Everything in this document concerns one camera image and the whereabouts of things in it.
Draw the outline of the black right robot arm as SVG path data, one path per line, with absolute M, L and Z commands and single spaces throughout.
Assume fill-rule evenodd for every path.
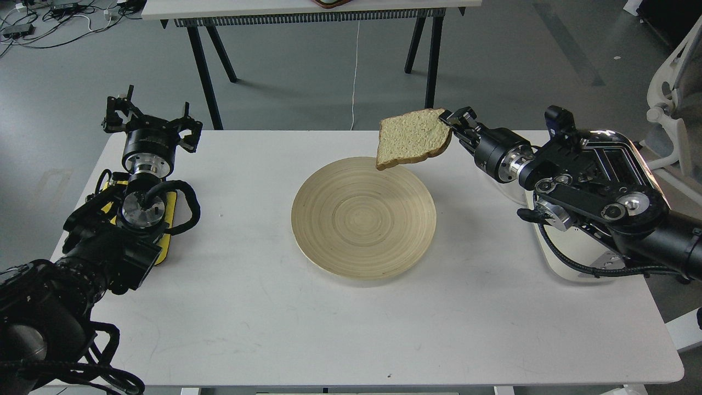
M 549 140 L 540 147 L 509 128 L 489 128 L 470 107 L 439 120 L 498 183 L 516 182 L 534 207 L 519 209 L 567 267 L 595 278 L 679 275 L 701 278 L 700 220 L 674 212 L 634 143 L 622 133 L 577 128 L 574 115 L 551 105 Z M 577 263 L 553 244 L 546 227 L 576 227 L 617 253 L 622 268 Z

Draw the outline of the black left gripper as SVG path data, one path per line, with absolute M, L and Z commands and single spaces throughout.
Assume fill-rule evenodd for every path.
M 195 153 L 200 143 L 202 122 L 190 116 L 190 103 L 184 102 L 183 114 L 169 121 L 169 128 L 142 126 L 144 114 L 133 104 L 134 85 L 124 97 L 108 97 L 102 121 L 105 133 L 126 133 L 121 164 L 130 174 L 151 173 L 168 177 L 174 170 L 176 148 Z

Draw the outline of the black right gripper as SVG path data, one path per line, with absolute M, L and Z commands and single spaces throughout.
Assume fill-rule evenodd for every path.
M 474 154 L 477 167 L 499 183 L 514 182 L 535 157 L 528 140 L 508 128 L 483 127 L 471 107 L 445 110 L 438 118 Z

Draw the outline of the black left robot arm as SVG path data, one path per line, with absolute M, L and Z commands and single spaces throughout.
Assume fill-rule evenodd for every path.
M 125 97 L 108 97 L 106 133 L 126 135 L 123 172 L 103 170 L 93 194 L 64 223 L 57 261 L 37 259 L 2 272 L 2 393 L 28 394 L 55 380 L 107 394 L 143 394 L 138 376 L 112 366 L 120 331 L 91 313 L 106 292 L 137 290 L 171 236 L 195 227 L 195 190 L 168 180 L 176 149 L 194 153 L 202 123 L 144 114 Z

